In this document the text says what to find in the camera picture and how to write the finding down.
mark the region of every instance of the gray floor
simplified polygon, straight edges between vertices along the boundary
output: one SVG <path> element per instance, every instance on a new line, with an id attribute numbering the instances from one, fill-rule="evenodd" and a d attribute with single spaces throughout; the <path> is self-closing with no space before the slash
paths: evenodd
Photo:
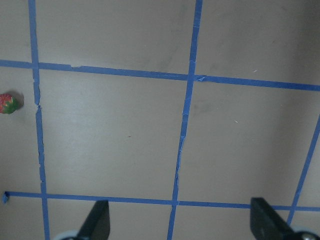
<path id="1" fill-rule="evenodd" d="M 38 61 L 57 65 L 36 67 L 33 2 L 0 3 L 0 94 L 24 102 L 0 115 L 0 193 L 36 194 L 0 204 L 0 240 L 45 239 L 32 67 L 50 239 L 94 204 L 71 196 L 113 199 L 110 240 L 167 239 L 196 1 L 37 0 Z M 226 78 L 194 82 L 177 200 L 197 206 L 177 206 L 173 240 L 254 239 L 250 210 L 235 207 L 251 197 L 287 219 L 320 113 L 319 12 L 318 0 L 203 0 L 195 74 Z M 320 233 L 318 143 L 311 153 L 292 225 Z"/>

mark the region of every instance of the strawberry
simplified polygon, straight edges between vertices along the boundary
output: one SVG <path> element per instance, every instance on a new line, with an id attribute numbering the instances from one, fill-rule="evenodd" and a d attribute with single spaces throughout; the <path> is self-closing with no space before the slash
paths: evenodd
<path id="1" fill-rule="evenodd" d="M 0 114 L 12 114 L 19 107 L 18 101 L 10 94 L 0 94 Z"/>

